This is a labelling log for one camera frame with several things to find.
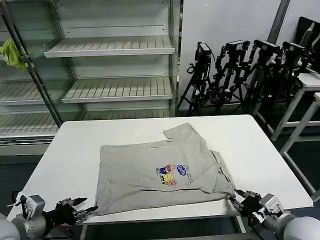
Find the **refrigerated display case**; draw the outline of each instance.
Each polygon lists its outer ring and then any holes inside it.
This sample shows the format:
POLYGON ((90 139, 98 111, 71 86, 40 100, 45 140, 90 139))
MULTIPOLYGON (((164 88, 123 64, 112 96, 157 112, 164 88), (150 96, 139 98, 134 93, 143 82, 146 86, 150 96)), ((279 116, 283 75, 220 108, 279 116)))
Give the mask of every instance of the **refrigerated display case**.
MULTIPOLYGON (((11 35, 0 18, 0 45, 11 35)), ((61 83, 52 86, 52 97, 58 98, 61 83)), ((0 145, 12 142, 50 141, 58 126, 46 107, 31 74, 8 66, 0 54, 0 145)))
POLYGON ((2 4, 61 122, 173 117, 180 6, 180 0, 2 4))

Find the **printed graphic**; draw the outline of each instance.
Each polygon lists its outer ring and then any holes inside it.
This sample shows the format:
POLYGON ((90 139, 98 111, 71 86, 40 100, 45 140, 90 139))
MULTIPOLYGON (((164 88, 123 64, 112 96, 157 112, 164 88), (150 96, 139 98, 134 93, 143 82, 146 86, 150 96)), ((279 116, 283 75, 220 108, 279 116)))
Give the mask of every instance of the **printed graphic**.
POLYGON ((162 181, 162 184, 168 185, 168 186, 177 184, 177 181, 175 180, 174 175, 171 173, 161 175, 161 181, 162 181))
POLYGON ((185 167, 182 166, 182 165, 177 165, 177 166, 176 166, 176 169, 177 169, 178 173, 179 173, 180 175, 182 175, 182 176, 185 176, 185 175, 187 174, 187 170, 186 170, 185 167))
POLYGON ((189 182, 193 182, 191 175, 188 173, 189 165, 171 165, 157 167, 156 174, 161 179, 161 183, 167 186, 173 186, 178 183, 175 176, 187 176, 189 182))
POLYGON ((161 174, 169 174, 172 170, 174 170, 173 166, 168 164, 167 166, 165 167, 161 167, 159 168, 159 172, 161 174))

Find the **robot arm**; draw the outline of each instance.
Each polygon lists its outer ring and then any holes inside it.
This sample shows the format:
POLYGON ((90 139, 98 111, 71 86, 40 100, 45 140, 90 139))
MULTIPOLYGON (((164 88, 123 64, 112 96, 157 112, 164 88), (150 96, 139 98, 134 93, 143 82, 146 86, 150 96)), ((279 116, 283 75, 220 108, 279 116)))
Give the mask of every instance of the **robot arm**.
POLYGON ((75 206, 87 200, 84 198, 67 198, 59 201, 55 209, 43 211, 46 202, 39 195, 18 195, 18 203, 21 205, 22 213, 18 214, 12 221, 0 220, 0 240, 35 240, 47 236, 52 229, 61 227, 63 224, 73 226, 85 221, 89 215, 98 207, 93 206, 77 211, 75 206))
POLYGON ((252 191, 235 190, 244 198, 238 202, 230 197, 233 206, 242 217, 248 218, 249 227, 258 225, 275 233, 279 240, 318 240, 320 236, 320 221, 313 217, 296 217, 289 211, 284 211, 279 199, 267 194, 252 191))

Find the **white wall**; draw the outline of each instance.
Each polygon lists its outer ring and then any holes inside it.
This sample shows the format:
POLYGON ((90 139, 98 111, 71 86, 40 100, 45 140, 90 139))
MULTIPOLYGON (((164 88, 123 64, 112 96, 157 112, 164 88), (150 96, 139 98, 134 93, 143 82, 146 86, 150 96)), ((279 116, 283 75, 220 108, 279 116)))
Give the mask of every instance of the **white wall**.
MULTIPOLYGON (((189 63, 194 63, 197 42, 207 43, 217 57, 221 47, 228 42, 250 40, 253 43, 255 39, 267 40, 280 2, 281 0, 184 0, 179 97, 191 78, 186 70, 189 63)), ((211 68, 211 79, 215 73, 216 69, 211 68)), ((188 103, 184 102, 180 109, 187 107, 188 103)))
POLYGON ((291 0, 276 43, 294 41, 300 17, 320 23, 320 0, 291 0))

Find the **cartoon print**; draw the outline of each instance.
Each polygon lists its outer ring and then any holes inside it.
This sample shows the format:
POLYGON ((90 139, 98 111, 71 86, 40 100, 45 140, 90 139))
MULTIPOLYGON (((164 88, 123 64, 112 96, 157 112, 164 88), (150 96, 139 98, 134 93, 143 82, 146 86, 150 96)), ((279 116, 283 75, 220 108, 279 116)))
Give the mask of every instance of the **cartoon print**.
POLYGON ((174 176, 173 176, 171 173, 161 175, 161 181, 162 181, 162 184, 165 184, 165 185, 169 185, 169 186, 171 186, 171 185, 176 184, 176 183, 177 183, 177 181, 174 181, 175 183, 174 183, 174 184, 172 184, 172 182, 173 182, 173 180, 174 180, 174 179, 175 179, 175 178, 174 178, 174 176))
POLYGON ((161 167, 159 168, 159 172, 161 174, 169 174, 172 170, 174 170, 174 168, 172 167, 172 165, 168 164, 165 167, 161 167))
POLYGON ((177 169, 178 173, 182 176, 185 176, 187 174, 187 170, 182 165, 177 165, 176 169, 177 169))
POLYGON ((173 180, 173 181, 167 181, 165 183, 165 185, 168 185, 168 186, 172 186, 172 185, 176 185, 177 184, 177 181, 176 180, 173 180))

